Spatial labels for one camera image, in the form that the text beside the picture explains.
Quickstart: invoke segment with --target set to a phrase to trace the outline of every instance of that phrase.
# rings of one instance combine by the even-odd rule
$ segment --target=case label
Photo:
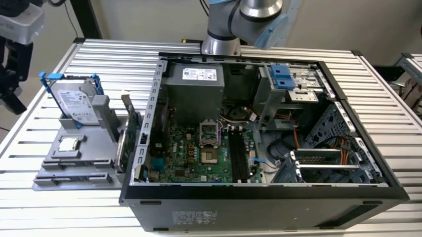
[[[183,80],[216,80],[216,69],[186,68]]]
[[[214,225],[218,211],[173,211],[172,220],[176,225]]]

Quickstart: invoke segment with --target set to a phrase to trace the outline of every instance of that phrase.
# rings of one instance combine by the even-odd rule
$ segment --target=gray parts holder
[[[71,118],[59,119],[61,128],[33,180],[35,191],[121,188],[125,170],[115,169],[115,164],[128,118],[117,118],[108,102],[105,95],[93,97],[99,125],[77,127]]]

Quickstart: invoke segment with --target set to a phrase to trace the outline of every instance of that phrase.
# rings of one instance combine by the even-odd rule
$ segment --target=green circuit board
[[[243,132],[243,140],[248,169],[251,169],[247,149],[254,150],[256,154],[251,131]],[[210,153],[210,157],[203,157],[202,153],[207,153],[210,150],[216,152],[216,156],[212,156],[216,159],[210,158]],[[256,169],[256,174],[250,177],[251,183],[262,182],[259,165],[256,165]],[[199,147],[199,128],[172,127],[168,138],[168,152],[164,158],[164,171],[159,174],[159,182],[232,183],[227,131],[222,131],[220,145],[218,149],[214,149]]]

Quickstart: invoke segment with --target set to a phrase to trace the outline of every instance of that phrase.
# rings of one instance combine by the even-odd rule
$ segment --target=hard drive label
[[[60,90],[59,95],[72,119],[81,124],[97,121],[87,94],[75,90]]]

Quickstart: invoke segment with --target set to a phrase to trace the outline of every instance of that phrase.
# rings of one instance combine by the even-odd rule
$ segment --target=blue drive bracket
[[[296,87],[295,80],[286,65],[271,65],[270,75],[276,89],[294,89]]]
[[[45,72],[40,72],[40,74],[39,74],[40,82],[41,82],[43,86],[45,87],[47,93],[48,93],[49,95],[52,95],[52,99],[53,99],[55,103],[57,104],[59,109],[60,109],[60,111],[61,111],[63,118],[67,119],[67,116],[65,116],[65,113],[64,113],[64,111],[63,111],[63,108],[60,107],[60,103],[59,103],[59,101],[57,101],[57,99],[56,99],[56,97],[55,97],[55,95],[53,95],[53,93],[52,93],[52,88],[51,88],[51,86],[49,86],[49,84],[48,84],[48,82],[47,82],[47,80],[48,80],[48,81],[49,81],[49,80],[61,80],[61,79],[64,78],[64,75],[63,75],[61,73],[51,73],[47,77],[45,77],[45,75],[47,75]]]
[[[47,76],[47,73],[45,72],[40,72],[39,74],[39,77],[40,77],[40,82],[43,84],[43,86],[45,87],[45,91],[48,94],[52,95],[52,99],[53,101],[56,102],[57,106],[59,106],[59,109],[61,111],[61,114],[63,114],[63,118],[67,119],[67,115],[64,113],[64,110],[63,108],[60,107],[60,103],[52,93],[52,89],[51,89],[51,82],[52,81],[56,81],[56,80],[63,80],[63,79],[67,79],[67,80],[75,80],[75,79],[92,79],[93,82],[95,82],[95,88],[96,88],[96,92],[99,95],[104,95],[104,90],[103,90],[103,87],[101,87],[101,82],[100,82],[100,77],[96,73],[93,73],[89,77],[79,77],[79,76],[64,76],[63,73],[51,73],[48,76]],[[75,121],[76,123],[76,127],[80,128],[81,127],[81,124]]]

